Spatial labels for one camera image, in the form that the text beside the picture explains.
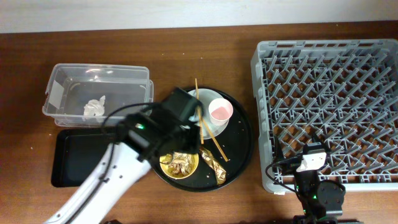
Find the food scraps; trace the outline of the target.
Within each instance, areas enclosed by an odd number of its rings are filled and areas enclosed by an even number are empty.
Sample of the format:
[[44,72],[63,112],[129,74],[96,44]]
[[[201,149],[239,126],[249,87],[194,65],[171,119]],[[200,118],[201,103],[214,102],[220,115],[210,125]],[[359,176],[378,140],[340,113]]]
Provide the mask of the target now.
[[193,154],[181,152],[167,154],[162,162],[167,166],[167,172],[174,177],[185,177],[191,174],[195,166]]

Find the yellow bowl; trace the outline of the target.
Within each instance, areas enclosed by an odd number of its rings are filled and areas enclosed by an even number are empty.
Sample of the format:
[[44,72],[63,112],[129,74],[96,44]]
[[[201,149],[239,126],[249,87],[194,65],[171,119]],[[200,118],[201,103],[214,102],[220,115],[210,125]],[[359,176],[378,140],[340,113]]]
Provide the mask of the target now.
[[159,164],[165,175],[172,179],[185,179],[191,176],[199,163],[198,154],[174,152],[161,156]]

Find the pink plastic cup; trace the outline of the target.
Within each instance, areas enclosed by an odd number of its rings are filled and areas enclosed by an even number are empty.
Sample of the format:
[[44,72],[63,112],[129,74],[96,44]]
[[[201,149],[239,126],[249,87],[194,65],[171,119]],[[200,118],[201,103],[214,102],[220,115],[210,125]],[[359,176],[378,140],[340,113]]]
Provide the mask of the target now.
[[216,126],[222,126],[233,115],[233,106],[225,98],[214,99],[208,107],[210,121]]

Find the white tissue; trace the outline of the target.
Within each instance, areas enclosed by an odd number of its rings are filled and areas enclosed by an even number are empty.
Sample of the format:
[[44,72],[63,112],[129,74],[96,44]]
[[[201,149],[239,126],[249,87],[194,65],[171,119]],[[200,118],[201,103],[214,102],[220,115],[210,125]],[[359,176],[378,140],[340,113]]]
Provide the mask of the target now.
[[106,97],[103,95],[99,100],[90,100],[84,106],[84,116],[102,116],[104,115],[104,103]]

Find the gold foil wrapper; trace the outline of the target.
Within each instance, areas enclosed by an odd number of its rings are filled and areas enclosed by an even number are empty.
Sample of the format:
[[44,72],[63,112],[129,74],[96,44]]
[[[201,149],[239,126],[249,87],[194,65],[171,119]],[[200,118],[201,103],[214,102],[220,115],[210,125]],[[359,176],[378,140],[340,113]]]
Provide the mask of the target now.
[[226,170],[221,166],[221,164],[215,159],[213,154],[205,149],[204,147],[200,148],[200,155],[205,163],[213,169],[215,172],[216,183],[221,185],[226,181]]

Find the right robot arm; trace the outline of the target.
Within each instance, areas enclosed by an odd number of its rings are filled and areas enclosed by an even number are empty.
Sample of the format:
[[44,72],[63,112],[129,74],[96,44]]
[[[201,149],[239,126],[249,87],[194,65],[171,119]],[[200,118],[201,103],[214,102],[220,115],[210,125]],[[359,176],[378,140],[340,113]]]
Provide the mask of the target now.
[[303,215],[293,217],[293,223],[338,223],[343,214],[345,186],[333,180],[320,180],[318,171],[325,166],[330,148],[317,136],[303,146],[302,152],[286,158],[278,138],[275,140],[275,158],[272,167],[284,175],[293,175],[294,188],[276,184],[294,192],[302,204]]

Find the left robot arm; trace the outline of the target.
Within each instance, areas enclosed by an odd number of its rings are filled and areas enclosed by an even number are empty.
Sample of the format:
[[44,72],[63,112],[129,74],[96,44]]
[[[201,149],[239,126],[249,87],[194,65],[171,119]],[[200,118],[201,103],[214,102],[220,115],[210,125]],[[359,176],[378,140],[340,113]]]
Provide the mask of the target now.
[[114,141],[70,199],[47,223],[99,223],[133,184],[167,154],[199,151],[196,105],[152,103],[116,125]]

